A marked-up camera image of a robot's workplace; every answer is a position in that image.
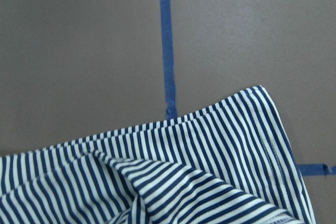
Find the navy white striped polo shirt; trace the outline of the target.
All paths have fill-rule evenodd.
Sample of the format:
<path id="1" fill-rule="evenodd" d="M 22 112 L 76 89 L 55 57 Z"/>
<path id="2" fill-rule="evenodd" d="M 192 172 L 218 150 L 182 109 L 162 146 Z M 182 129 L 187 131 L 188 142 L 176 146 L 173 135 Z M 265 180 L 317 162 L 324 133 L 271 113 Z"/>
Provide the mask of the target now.
<path id="1" fill-rule="evenodd" d="M 183 117 L 1 158 L 1 223 L 315 223 L 262 86 Z"/>

